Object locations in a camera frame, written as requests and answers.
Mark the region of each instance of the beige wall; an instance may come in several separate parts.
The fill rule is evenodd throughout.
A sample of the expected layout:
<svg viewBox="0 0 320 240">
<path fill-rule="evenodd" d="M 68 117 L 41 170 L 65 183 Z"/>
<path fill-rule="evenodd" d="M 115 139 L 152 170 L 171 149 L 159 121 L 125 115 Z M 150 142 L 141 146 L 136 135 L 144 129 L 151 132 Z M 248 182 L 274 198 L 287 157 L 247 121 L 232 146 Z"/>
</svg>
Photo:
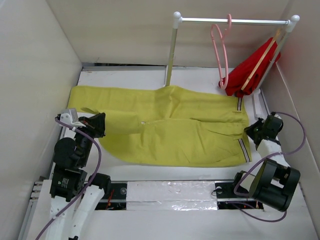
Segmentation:
<svg viewBox="0 0 320 240">
<path fill-rule="evenodd" d="M 282 51 L 277 67 L 262 86 L 271 111 L 287 112 L 299 117 L 307 134 L 307 143 L 286 160 L 301 172 L 301 187 L 305 194 L 313 224 L 320 236 L 320 31 L 317 0 L 290 1 L 285 15 L 300 15 Z M 282 148 L 293 150 L 302 140 L 300 126 L 284 117 L 279 135 Z"/>
<path fill-rule="evenodd" d="M 81 63 L 45 0 L 0 0 L 0 239 L 16 240 Z"/>
<path fill-rule="evenodd" d="M 47 0 L 80 60 L 166 65 L 173 13 L 189 18 L 278 20 L 288 0 Z M 229 65 L 248 57 L 274 27 L 234 25 L 226 39 Z M 216 67 L 210 24 L 183 23 L 174 64 Z"/>
</svg>

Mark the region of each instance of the yellow cloth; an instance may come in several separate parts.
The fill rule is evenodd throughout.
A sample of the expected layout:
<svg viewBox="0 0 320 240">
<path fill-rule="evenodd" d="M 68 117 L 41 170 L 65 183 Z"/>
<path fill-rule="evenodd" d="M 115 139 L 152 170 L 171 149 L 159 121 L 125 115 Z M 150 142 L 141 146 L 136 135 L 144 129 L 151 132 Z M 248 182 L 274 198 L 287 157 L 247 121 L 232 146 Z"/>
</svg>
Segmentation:
<svg viewBox="0 0 320 240">
<path fill-rule="evenodd" d="M 241 98 L 178 86 L 158 90 L 76 86 L 69 108 L 106 113 L 100 144 L 130 163 L 228 167 L 250 161 Z"/>
</svg>

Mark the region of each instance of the white pipe connector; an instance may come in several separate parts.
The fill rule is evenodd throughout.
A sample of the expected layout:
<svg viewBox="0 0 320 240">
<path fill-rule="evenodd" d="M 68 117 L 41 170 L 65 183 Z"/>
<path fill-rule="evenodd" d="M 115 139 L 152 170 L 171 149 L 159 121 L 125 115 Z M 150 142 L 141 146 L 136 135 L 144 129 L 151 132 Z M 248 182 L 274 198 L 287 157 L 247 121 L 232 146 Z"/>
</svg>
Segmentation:
<svg viewBox="0 0 320 240">
<path fill-rule="evenodd" d="M 299 22 L 299 20 L 300 20 L 299 15 L 293 15 L 293 16 L 290 18 L 289 24 L 286 26 L 285 31 L 286 31 L 287 33 L 291 33 L 291 32 L 294 30 L 297 22 Z"/>
<path fill-rule="evenodd" d="M 175 11 L 173 14 L 173 28 L 178 29 L 179 23 L 182 23 L 181 13 L 178 11 Z"/>
</svg>

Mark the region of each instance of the red garment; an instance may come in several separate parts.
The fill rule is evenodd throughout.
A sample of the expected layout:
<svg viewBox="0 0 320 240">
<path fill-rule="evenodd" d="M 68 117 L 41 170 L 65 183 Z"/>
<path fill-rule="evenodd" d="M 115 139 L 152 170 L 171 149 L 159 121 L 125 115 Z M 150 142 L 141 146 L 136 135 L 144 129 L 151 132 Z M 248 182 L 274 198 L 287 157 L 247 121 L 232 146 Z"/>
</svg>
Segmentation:
<svg viewBox="0 0 320 240">
<path fill-rule="evenodd" d="M 257 68 L 255 74 L 252 76 L 249 83 L 246 85 L 244 90 L 241 88 L 246 82 L 247 78 L 251 74 L 252 70 L 258 63 L 261 56 L 264 54 L 266 48 L 270 44 L 272 38 L 270 38 L 265 44 L 258 48 L 249 58 L 240 63 L 232 72 L 229 73 L 228 85 L 226 86 L 225 92 L 228 96 L 235 94 L 236 97 L 242 98 L 244 95 L 250 95 L 258 86 L 262 76 L 264 75 L 269 62 L 272 60 L 273 54 L 277 48 L 277 43 L 275 42 L 270 48 L 269 52 L 266 54 L 265 58 L 262 60 L 260 66 Z M 280 53 L 275 59 L 275 62 L 280 58 Z"/>
</svg>

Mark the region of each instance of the clear plastic wrap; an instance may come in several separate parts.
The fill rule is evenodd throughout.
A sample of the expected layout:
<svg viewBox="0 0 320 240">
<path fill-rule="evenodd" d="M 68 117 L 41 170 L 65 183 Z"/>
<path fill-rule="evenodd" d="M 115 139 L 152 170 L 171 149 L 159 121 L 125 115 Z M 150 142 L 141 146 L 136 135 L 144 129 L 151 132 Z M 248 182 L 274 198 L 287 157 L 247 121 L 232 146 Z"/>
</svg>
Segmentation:
<svg viewBox="0 0 320 240">
<path fill-rule="evenodd" d="M 214 181 L 130 181 L 126 209 L 145 211 L 217 210 Z"/>
</svg>

